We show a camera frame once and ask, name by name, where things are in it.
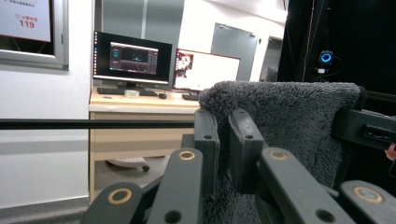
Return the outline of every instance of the monitor screen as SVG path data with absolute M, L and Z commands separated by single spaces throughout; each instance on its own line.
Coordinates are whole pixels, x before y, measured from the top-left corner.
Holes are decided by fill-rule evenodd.
M 236 80 L 240 59 L 177 49 L 173 88 L 202 91 L 220 81 Z
M 95 31 L 92 49 L 93 78 L 169 83 L 171 44 Z

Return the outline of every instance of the computer mouse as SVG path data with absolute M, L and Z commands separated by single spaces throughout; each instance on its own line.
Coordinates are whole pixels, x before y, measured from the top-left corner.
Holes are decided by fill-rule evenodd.
M 166 94 L 165 93 L 160 93 L 158 94 L 158 97 L 160 97 L 160 99 L 166 99 Z

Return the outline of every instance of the window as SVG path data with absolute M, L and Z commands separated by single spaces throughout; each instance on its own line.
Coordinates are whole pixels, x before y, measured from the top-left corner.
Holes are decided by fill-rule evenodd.
M 0 63 L 67 69 L 68 0 L 0 1 Z

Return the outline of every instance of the blue light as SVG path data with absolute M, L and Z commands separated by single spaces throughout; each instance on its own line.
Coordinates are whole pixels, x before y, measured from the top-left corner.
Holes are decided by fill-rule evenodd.
M 325 53 L 322 54 L 322 56 L 320 57 L 320 59 L 324 62 L 324 63 L 328 63 L 331 59 L 332 59 L 332 55 L 329 53 Z

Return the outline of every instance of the keyboard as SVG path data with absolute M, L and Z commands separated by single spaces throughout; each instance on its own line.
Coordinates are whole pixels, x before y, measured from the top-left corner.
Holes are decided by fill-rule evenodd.
M 104 95 L 124 95 L 125 89 L 110 89 L 110 88 L 101 88 L 99 87 L 98 89 L 99 94 L 104 94 Z M 155 91 L 147 91 L 147 90 L 136 90 L 139 91 L 140 96 L 158 96 Z
M 198 95 L 182 94 L 181 97 L 185 100 L 198 101 Z

